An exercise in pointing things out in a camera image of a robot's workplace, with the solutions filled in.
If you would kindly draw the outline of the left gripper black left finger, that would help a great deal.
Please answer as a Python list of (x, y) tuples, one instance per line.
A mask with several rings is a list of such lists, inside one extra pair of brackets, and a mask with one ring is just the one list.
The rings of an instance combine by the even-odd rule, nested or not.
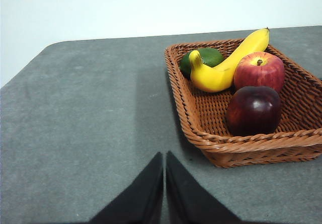
[(161, 209), (163, 189), (163, 157), (158, 152), (133, 182), (90, 223), (150, 223)]

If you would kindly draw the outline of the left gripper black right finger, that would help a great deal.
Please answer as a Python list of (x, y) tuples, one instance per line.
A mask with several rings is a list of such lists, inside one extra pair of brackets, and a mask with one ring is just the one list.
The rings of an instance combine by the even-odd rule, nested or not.
[(214, 198), (171, 152), (166, 155), (168, 200), (181, 223), (242, 223)]

